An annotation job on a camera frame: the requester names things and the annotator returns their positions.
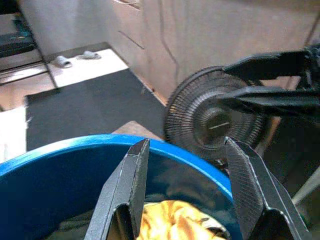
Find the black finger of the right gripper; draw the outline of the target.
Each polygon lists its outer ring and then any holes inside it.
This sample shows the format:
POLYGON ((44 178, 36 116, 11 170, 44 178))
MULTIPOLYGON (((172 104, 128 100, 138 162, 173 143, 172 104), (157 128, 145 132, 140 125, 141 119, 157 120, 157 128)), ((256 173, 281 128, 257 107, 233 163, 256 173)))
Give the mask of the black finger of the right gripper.
POLYGON ((278 77, 300 76, 310 66, 305 50, 259 53, 223 67, 229 75, 242 80, 274 80, 278 77))
POLYGON ((320 118, 320 91, 312 89, 247 86, 218 95, 216 101, 247 114, 320 118))

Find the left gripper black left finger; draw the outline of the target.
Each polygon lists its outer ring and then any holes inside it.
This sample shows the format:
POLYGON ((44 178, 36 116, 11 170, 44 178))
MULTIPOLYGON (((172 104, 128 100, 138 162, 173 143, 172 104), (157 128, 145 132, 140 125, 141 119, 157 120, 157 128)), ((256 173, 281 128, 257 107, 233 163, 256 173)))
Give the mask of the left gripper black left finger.
POLYGON ((145 202, 150 139, 132 145, 104 183, 84 240, 136 240, 145 202))

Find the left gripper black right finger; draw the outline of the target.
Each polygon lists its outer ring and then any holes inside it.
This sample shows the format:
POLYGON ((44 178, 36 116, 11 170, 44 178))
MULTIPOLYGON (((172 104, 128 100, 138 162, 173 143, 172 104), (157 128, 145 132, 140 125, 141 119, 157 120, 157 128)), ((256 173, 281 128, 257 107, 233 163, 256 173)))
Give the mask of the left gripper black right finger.
POLYGON ((292 199, 247 144, 225 138, 233 204, 243 240, 311 240, 292 199))

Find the brown wooden stool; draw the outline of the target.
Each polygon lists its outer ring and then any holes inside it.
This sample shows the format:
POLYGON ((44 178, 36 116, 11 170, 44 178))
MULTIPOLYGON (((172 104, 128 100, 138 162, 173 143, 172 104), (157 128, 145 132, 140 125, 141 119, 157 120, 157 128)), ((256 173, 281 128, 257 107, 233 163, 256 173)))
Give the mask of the brown wooden stool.
POLYGON ((131 120, 115 131, 112 132, 113 134, 125 134, 125 135, 134 135, 140 136, 145 138, 151 138, 155 140, 162 141, 160 137, 155 135, 153 132, 149 131, 147 128, 139 124, 138 122, 131 120))

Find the white slanted pole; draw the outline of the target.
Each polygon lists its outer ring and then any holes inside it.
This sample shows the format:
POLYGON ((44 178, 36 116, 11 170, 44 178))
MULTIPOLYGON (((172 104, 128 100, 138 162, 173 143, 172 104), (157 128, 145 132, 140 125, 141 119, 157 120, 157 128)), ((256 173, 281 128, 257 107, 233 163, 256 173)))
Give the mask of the white slanted pole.
POLYGON ((298 205, 308 195, 310 195, 316 188, 320 186, 320 166, 313 172, 304 185, 294 195, 292 202, 294 205, 298 205))

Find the yellow patterned cloth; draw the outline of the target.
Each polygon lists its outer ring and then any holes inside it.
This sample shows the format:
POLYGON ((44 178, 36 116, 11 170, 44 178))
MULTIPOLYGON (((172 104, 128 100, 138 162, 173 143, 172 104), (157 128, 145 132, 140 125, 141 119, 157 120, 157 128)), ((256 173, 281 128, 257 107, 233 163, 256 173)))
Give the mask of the yellow patterned cloth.
POLYGON ((231 240, 212 216, 181 200, 144 204, 136 240, 231 240))

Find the white cabinet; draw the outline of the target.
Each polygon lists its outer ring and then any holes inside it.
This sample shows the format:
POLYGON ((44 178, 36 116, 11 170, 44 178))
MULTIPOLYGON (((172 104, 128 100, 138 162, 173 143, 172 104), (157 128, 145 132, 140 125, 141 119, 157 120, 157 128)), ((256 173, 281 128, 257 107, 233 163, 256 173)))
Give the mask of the white cabinet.
POLYGON ((167 99, 190 74, 320 39, 320 0, 20 0, 47 57, 109 45, 167 99))

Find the blue plastic bucket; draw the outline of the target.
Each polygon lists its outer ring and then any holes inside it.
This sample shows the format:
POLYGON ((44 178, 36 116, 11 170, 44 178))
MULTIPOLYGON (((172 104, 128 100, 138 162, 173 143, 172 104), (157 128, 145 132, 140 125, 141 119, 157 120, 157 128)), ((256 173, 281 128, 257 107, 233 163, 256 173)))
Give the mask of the blue plastic bucket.
MULTIPOLYGON (((103 184, 140 136, 96 134, 51 143, 0 164, 0 240, 38 240, 96 206, 103 184)), ((181 200, 243 240, 230 180, 164 141, 149 146, 145 199, 181 200)))

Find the dark grey floor mat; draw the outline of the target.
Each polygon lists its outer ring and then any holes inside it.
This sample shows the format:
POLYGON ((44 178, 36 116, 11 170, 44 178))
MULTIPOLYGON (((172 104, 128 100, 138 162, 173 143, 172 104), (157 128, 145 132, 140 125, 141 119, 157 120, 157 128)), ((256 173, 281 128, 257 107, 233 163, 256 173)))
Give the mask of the dark grey floor mat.
POLYGON ((61 140, 112 133, 136 121, 162 137, 165 107, 129 70, 27 95, 27 151, 61 140))

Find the black round electric fan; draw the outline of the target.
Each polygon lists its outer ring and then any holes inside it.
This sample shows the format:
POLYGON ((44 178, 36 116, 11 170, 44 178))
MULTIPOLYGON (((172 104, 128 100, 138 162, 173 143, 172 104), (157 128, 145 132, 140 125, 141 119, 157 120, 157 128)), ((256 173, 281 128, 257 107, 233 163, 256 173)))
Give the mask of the black round electric fan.
POLYGON ((195 72, 168 99, 164 139, 219 167, 227 163, 225 137, 256 148, 269 133, 271 117, 236 111, 216 99, 218 95, 256 85, 225 73, 222 66, 195 72))

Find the grey slipper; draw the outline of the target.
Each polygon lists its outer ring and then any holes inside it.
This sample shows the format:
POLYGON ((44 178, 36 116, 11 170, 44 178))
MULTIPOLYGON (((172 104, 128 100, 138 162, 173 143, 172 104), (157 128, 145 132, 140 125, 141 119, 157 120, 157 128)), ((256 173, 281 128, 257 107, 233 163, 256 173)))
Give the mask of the grey slipper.
POLYGON ((76 56, 77 60, 99 60, 101 58, 102 57, 98 53, 88 50, 84 51, 83 54, 76 56))
POLYGON ((61 69, 67 69, 67 68, 71 68, 73 66, 72 63, 69 61, 69 59, 64 57, 63 55, 57 56, 52 61, 52 64, 54 66, 56 66, 57 68, 61 68, 61 69))

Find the dark metal frame rack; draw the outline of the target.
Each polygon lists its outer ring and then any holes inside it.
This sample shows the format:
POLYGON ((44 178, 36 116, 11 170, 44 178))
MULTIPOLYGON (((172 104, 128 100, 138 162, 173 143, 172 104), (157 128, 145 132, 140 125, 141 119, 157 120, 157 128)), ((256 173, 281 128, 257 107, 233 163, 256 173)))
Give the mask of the dark metal frame rack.
POLYGON ((53 87, 56 90, 59 90, 57 82, 52 74, 52 71, 50 70, 48 61, 45 59, 45 56, 34 36, 33 30, 28 23, 18 0, 0 0, 0 16, 9 14, 14 15, 14 19, 12 21, 16 32, 0 34, 0 59, 36 50, 40 60, 0 70, 0 74, 11 70, 13 71, 18 68, 29 67, 42 63, 44 64, 45 70, 34 74, 34 76, 48 74, 53 87))

